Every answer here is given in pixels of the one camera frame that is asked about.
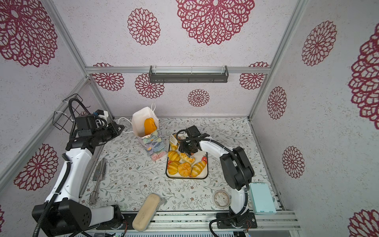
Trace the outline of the white metal serving tongs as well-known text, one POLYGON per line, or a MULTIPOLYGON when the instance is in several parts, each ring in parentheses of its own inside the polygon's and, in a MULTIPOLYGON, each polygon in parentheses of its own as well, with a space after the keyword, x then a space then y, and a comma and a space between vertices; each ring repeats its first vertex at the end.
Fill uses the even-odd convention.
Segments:
POLYGON ((185 137, 182 134, 174 133, 170 136, 169 141, 171 145, 179 146, 185 137))

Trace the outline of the floral paper gift bag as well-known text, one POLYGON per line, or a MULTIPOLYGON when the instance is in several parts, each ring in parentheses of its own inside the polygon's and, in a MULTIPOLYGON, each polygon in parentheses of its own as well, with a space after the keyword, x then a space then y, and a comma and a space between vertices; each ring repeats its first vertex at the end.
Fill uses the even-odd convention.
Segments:
POLYGON ((133 133, 154 162, 167 157, 165 143, 159 128, 159 119, 155 114, 155 109, 156 105, 152 103, 150 107, 144 107, 135 112, 131 120, 125 117, 121 117, 117 120, 117 122, 120 122, 120 120, 124 119, 131 124, 132 130, 124 131, 124 133, 133 133))

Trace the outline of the long twisted orange bread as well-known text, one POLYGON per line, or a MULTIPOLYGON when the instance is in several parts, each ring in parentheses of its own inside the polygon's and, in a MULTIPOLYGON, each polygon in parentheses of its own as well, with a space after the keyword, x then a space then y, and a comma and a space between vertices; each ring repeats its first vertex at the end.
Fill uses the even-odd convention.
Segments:
POLYGON ((155 121, 153 118, 147 118, 144 121, 144 130, 145 130, 145 135, 150 135, 153 132, 155 132, 158 129, 155 121))

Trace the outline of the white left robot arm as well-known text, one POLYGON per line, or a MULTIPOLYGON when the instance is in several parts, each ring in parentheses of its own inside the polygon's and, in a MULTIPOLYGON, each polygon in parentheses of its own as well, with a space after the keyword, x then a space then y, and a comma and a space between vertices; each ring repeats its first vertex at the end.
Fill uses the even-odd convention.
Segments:
POLYGON ((37 222, 34 237, 41 231, 48 237, 75 236, 101 226, 109 229, 123 226, 124 217, 118 205, 89 208, 80 203, 80 190, 95 148, 120 136, 124 129, 124 125, 115 121, 99 128, 74 123, 66 152, 62 155, 64 167, 44 204, 33 208, 32 217, 37 222))

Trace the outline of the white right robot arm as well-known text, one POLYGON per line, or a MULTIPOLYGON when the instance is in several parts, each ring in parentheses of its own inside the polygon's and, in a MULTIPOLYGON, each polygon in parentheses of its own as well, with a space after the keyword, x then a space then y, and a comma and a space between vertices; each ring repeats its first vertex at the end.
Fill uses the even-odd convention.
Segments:
POLYGON ((210 138, 178 139, 179 150, 185 153, 195 153, 199 150, 220 159, 226 183, 233 189, 229 213, 216 215, 210 221, 209 229, 214 234, 212 225, 216 223, 219 228, 226 227, 256 227, 255 216, 248 209, 248 191, 254 176, 254 170, 243 148, 228 148, 210 138))

